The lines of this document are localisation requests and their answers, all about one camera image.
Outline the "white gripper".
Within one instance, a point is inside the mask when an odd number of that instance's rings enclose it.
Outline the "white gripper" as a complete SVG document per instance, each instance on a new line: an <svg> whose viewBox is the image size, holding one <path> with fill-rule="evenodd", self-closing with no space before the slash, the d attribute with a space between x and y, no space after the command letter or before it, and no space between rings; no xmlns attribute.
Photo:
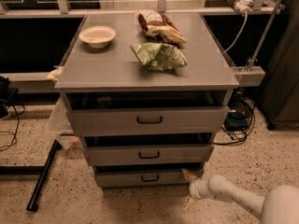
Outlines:
<svg viewBox="0 0 299 224"><path fill-rule="evenodd" d="M197 179L197 176L187 169L183 169L182 173L189 185L190 196L187 196L183 205L183 210L191 209L196 203L196 200L205 199L208 197L207 181Z"/></svg>

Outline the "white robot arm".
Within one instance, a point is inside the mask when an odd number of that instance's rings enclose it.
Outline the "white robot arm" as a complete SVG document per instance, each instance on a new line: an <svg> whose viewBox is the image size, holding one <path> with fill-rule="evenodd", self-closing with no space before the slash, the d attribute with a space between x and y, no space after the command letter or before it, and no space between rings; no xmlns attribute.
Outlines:
<svg viewBox="0 0 299 224"><path fill-rule="evenodd" d="M234 202L260 220L260 224L299 224L299 188L279 185L265 196L242 189L223 175L209 179L197 177L189 170L182 173L189 183L189 194L184 208L194 201L210 199L220 202Z"/></svg>

